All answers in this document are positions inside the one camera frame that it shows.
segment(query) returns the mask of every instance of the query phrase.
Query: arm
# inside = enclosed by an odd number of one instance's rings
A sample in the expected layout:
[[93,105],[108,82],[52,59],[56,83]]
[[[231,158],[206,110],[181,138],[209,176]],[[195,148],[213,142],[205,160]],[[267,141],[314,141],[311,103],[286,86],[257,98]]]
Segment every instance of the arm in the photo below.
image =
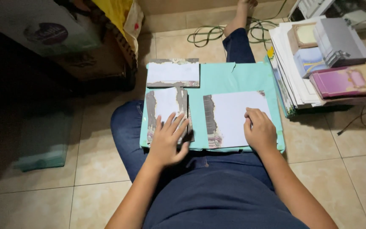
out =
[[172,123],[174,117],[175,113],[172,113],[163,127],[160,116],[157,118],[148,157],[105,229],[142,228],[161,172],[165,167],[179,163],[189,152],[188,142],[182,145],[180,152],[176,151],[177,141],[187,127],[189,120],[185,120],[176,130],[183,114]]
[[247,108],[245,118],[245,138],[257,151],[277,196],[292,215],[312,229],[337,229],[333,219],[300,182],[276,149],[276,128],[272,121],[259,109]]

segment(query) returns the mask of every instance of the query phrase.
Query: green cable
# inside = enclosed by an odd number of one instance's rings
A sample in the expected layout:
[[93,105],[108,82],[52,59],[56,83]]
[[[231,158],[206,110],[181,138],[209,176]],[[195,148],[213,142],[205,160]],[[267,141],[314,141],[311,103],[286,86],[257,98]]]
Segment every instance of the green cable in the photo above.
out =
[[[279,9],[279,12],[272,18],[268,18],[268,19],[265,19],[265,20],[259,20],[257,18],[252,18],[252,17],[248,17],[249,19],[251,19],[251,23],[254,23],[256,22],[256,25],[250,27],[248,30],[247,30],[247,34],[248,32],[251,34],[251,36],[256,39],[257,41],[250,41],[249,43],[251,44],[258,44],[258,43],[262,43],[263,42],[263,45],[265,46],[265,49],[267,50],[266,48],[266,43],[271,43],[271,39],[265,39],[265,31],[268,31],[268,29],[264,28],[263,26],[267,26],[267,25],[270,25],[272,27],[277,27],[279,24],[276,24],[276,23],[273,23],[271,21],[269,21],[270,19],[274,19],[276,18],[282,11],[283,7],[285,6],[285,3],[287,2],[287,0],[285,0],[281,6],[281,8]],[[201,29],[204,29],[204,28],[211,28],[208,32],[206,33],[200,33],[200,30]],[[187,37],[187,41],[189,43],[192,43],[194,44],[194,46],[198,47],[198,48],[201,48],[201,47],[204,47],[206,46],[209,41],[212,41],[212,40],[217,40],[217,39],[220,39],[223,35],[223,31],[224,31],[225,27],[224,26],[200,26],[199,28],[196,29],[196,31],[193,33],[193,34],[189,34],[188,37]],[[253,34],[252,34],[252,31],[254,31],[255,29],[261,29],[262,30],[262,38],[256,38]],[[216,38],[210,38],[210,36],[212,34],[219,34]],[[202,39],[200,41],[196,41],[196,36],[197,35],[207,35],[207,38],[206,39]],[[204,45],[198,45],[198,43],[200,42],[203,42],[203,41],[206,41],[206,43]]]

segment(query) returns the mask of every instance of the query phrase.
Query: turquoise paper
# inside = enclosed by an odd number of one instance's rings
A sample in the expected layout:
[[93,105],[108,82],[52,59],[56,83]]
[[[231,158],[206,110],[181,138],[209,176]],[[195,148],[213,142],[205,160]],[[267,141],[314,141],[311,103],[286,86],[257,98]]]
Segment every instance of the turquoise paper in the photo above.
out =
[[[194,129],[194,142],[190,144],[192,150],[208,149],[207,128],[204,113],[203,96],[230,92],[260,91],[265,92],[272,122],[276,126],[278,135],[277,149],[283,151],[285,142],[282,134],[282,124],[279,115],[274,76],[269,63],[255,64],[217,63],[200,65],[200,88],[186,88],[189,95],[191,120]],[[146,88],[146,93],[154,89]],[[140,146],[147,147],[146,135],[148,131],[148,113],[146,101],[142,117]],[[247,147],[208,149],[216,152],[234,152],[242,149],[251,152]]]

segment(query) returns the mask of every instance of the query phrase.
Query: hand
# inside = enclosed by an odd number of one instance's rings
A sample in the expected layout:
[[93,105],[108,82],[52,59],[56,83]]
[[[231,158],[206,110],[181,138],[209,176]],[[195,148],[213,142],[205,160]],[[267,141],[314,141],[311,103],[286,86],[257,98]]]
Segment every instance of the hand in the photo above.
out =
[[189,142],[183,143],[180,152],[177,152],[177,142],[187,128],[189,120],[186,119],[179,129],[176,130],[180,121],[183,119],[184,114],[179,115],[175,121],[173,121],[175,115],[176,113],[173,112],[163,127],[161,124],[161,117],[158,116],[156,119],[155,133],[145,162],[152,166],[159,167],[160,169],[179,163],[189,152]]
[[266,113],[259,109],[247,108],[244,116],[244,133],[249,146],[258,153],[270,149],[276,150],[276,127]]

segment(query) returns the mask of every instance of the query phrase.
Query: right hand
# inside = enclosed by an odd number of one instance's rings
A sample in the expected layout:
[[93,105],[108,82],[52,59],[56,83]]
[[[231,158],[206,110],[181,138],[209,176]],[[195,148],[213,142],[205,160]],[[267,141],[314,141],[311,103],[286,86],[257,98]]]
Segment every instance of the right hand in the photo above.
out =
[[266,113],[261,112],[260,109],[247,108],[244,117],[245,139],[249,146],[255,149],[257,153],[276,150],[276,127]]

